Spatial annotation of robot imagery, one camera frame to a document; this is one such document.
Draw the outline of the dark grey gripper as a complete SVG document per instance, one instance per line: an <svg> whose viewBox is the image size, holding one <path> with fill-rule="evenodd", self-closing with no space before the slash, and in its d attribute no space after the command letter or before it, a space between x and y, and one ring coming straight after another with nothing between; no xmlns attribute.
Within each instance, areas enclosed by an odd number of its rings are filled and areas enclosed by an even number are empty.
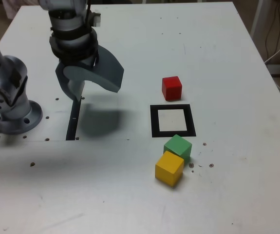
<svg viewBox="0 0 280 234"><path fill-rule="evenodd" d="M122 84L124 68L107 49L98 46L97 57L62 58L56 76L62 91L73 101L80 101L85 81L117 93Z"/></svg>

